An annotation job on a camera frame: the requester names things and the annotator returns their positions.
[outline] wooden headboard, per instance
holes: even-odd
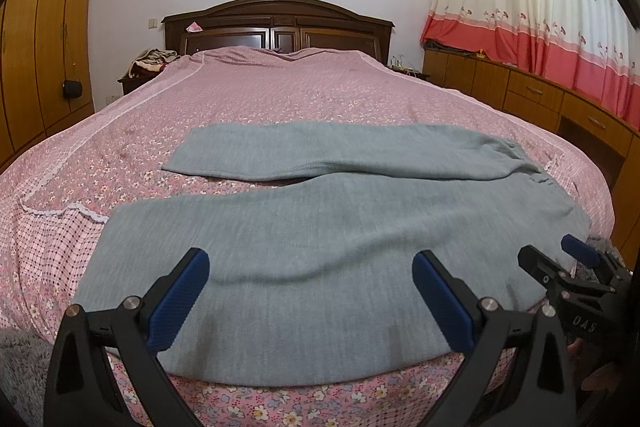
[[[236,0],[199,12],[171,15],[164,45],[180,55],[225,46],[290,53],[304,48],[359,50],[388,63],[389,21],[357,15],[318,0]],[[188,33],[197,22],[204,30]]]

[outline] gray fur fabric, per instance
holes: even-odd
[[[30,427],[42,427],[52,349],[28,331],[0,330],[0,389]]]

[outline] pink bedspread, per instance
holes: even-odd
[[[559,137],[457,91],[392,73],[358,52],[283,56],[224,48],[180,58],[152,82],[36,145],[0,176],[0,327],[54,340],[117,204],[266,188],[161,171],[190,128],[290,120],[450,123],[517,140],[589,214],[592,233],[612,231],[602,174]],[[397,373],[295,389],[172,380],[206,426],[410,426],[460,360],[451,353]],[[130,409],[148,423],[121,363],[112,363]]]

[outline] blue gripper pad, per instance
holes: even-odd
[[[433,256],[438,268],[447,273],[446,268]],[[464,306],[460,303],[447,282],[424,253],[417,253],[412,264],[415,287],[436,319],[438,327],[452,350],[469,353],[474,350],[474,324]]]
[[[589,245],[585,245],[582,241],[576,239],[573,235],[565,235],[560,242],[560,246],[562,250],[576,261],[584,264],[587,268],[595,268],[600,264],[600,254]]]
[[[208,278],[209,256],[198,250],[149,317],[146,347],[152,353],[174,343]]]

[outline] curtain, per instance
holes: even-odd
[[[640,39],[617,0],[433,0],[427,39],[484,50],[640,127]]]

